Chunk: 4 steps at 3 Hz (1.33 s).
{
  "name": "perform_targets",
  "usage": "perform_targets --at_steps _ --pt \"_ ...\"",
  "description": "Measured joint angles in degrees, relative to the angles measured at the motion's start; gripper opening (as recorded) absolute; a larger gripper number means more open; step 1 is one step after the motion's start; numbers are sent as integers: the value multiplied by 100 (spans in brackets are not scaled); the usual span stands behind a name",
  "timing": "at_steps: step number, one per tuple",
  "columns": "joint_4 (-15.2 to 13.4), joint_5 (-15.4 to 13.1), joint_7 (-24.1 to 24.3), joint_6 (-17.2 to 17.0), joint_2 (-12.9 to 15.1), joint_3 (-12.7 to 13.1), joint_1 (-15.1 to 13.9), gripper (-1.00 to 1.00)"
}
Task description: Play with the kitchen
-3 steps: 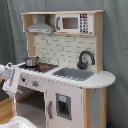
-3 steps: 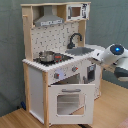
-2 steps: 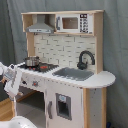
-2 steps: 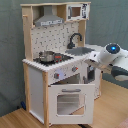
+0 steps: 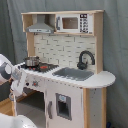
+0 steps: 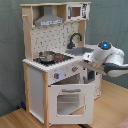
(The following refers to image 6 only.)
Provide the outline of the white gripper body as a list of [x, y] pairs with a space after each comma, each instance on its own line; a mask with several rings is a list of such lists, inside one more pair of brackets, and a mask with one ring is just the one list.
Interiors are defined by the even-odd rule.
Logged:
[[85, 53], [82, 58], [82, 66], [94, 70], [100, 74], [104, 74], [104, 65], [106, 58], [93, 53]]

